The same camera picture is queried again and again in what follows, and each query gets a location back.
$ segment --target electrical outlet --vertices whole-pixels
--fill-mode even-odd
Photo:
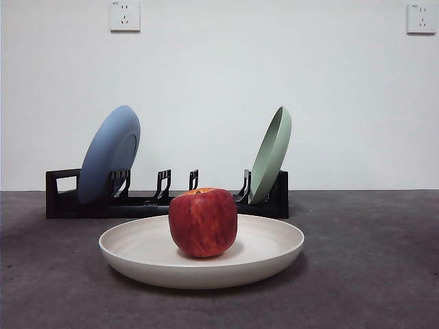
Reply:
[[[140,1],[120,0],[110,2],[111,32],[140,32]]]
[[[437,24],[437,5],[419,3],[407,5],[408,34],[435,34]]]

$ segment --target red apple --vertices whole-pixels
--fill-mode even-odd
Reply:
[[[235,242],[238,215],[230,192],[197,188],[172,199],[169,227],[172,239],[192,257],[211,257]]]

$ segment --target white plate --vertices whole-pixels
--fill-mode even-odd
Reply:
[[[165,215],[115,226],[101,235],[99,246],[114,269],[134,280],[168,288],[216,289],[282,271],[296,259],[304,239],[298,228],[283,221],[238,215],[232,247],[218,257],[190,258],[172,241]]]

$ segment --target black dish rack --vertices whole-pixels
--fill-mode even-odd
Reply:
[[[93,204],[82,205],[78,201],[78,182],[81,169],[46,172],[46,218],[144,218],[166,215],[174,198],[169,196],[171,170],[157,173],[157,189],[153,196],[130,196],[130,170],[113,171],[106,182],[106,194]],[[57,180],[76,177],[76,189],[58,191]],[[126,181],[123,190],[112,196],[116,181]],[[288,208],[288,172],[279,171],[266,198],[259,204],[248,204],[252,174],[244,171],[244,185],[238,193],[232,193],[239,214],[286,219]],[[198,170],[189,173],[189,190],[198,186]]]

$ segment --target green bowl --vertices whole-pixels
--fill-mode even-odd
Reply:
[[[263,201],[273,187],[287,153],[291,129],[291,116],[281,106],[265,133],[253,164],[249,204]]]

